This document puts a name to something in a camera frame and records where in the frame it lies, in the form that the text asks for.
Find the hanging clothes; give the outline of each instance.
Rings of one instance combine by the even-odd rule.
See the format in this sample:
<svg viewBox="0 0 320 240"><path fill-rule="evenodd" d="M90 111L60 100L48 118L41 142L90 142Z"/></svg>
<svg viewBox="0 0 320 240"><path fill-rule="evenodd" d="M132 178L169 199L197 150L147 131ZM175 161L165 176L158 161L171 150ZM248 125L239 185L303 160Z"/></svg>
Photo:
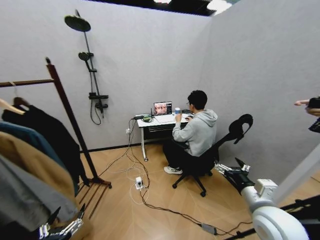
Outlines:
<svg viewBox="0 0 320 240"><path fill-rule="evenodd" d="M56 152L47 142L47 140L37 131L17 124L13 124L6 121L0 121L0 132L4 132L15 136L18 139L30 144L32 147L38 149L52 160L54 160L57 164L59 164L62 168L67 170L64 163L60 160ZM78 184L73 180L74 193L77 195L78 193Z"/></svg>
<svg viewBox="0 0 320 240"><path fill-rule="evenodd" d="M80 159L80 147L59 120L33 105L30 105L29 110L25 111L23 115L4 110L2 119L34 129L43 135L69 171L72 179L79 183L80 176L84 184L89 185L89 180Z"/></svg>
<svg viewBox="0 0 320 240"><path fill-rule="evenodd" d="M0 181L0 227L17 222L32 232L59 207L60 222L68 222L78 213L72 201L1 154Z"/></svg>
<svg viewBox="0 0 320 240"><path fill-rule="evenodd" d="M0 131L0 153L77 204L70 174L41 151Z"/></svg>

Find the white cup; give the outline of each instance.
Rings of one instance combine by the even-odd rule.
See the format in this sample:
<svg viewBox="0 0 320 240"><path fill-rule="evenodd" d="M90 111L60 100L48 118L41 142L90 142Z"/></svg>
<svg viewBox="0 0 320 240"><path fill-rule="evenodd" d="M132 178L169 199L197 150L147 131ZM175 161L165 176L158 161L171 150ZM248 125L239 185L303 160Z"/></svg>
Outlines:
<svg viewBox="0 0 320 240"><path fill-rule="evenodd" d="M176 107L176 108L174 109L175 114L179 114L180 111L181 111L181 109L180 109L179 107Z"/></svg>

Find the chair headrest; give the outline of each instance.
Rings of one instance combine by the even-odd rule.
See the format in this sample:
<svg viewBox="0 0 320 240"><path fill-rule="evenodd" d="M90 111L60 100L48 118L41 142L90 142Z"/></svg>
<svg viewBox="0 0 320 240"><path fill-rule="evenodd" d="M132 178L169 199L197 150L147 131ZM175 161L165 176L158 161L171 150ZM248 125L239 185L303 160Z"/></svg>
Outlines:
<svg viewBox="0 0 320 240"><path fill-rule="evenodd" d="M235 140L233 144L237 144L248 132L254 123L254 119L250 114L244 114L239 119L235 120L229 126L229 134L231 134ZM249 128L244 132L243 125L248 124Z"/></svg>

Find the gray jacket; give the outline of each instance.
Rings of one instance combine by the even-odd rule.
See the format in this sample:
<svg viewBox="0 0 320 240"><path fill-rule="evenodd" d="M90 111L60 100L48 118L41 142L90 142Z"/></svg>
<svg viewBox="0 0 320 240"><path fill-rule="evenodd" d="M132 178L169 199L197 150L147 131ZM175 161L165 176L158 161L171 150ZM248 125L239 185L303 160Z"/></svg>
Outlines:
<svg viewBox="0 0 320 240"><path fill-rule="evenodd" d="M180 122L175 124L173 139L177 142L186 142L189 148L185 151L199 157L216 141L217 119L218 116L213 110L198 112L184 129L181 129Z"/></svg>
<svg viewBox="0 0 320 240"><path fill-rule="evenodd" d="M17 222L32 232L58 207L62 222L71 220L78 212L68 198L1 154L0 183L0 226Z"/></svg>

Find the baseboard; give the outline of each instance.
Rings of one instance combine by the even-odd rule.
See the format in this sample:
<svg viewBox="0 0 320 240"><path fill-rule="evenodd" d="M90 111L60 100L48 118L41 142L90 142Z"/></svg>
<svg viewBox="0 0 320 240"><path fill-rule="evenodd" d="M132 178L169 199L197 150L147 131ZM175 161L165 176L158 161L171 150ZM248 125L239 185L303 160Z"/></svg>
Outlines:
<svg viewBox="0 0 320 240"><path fill-rule="evenodd" d="M162 144L163 142L164 142L163 140L147 141L147 142L144 142L144 145ZM141 145L141 143L133 143L133 144L131 144L132 147L140 146L140 145ZM101 147L101 148L89 149L88 152L91 153L91 152L98 152L98 151L111 150L111 149L122 149L122 148L126 148L126 147L128 147L128 145Z"/></svg>

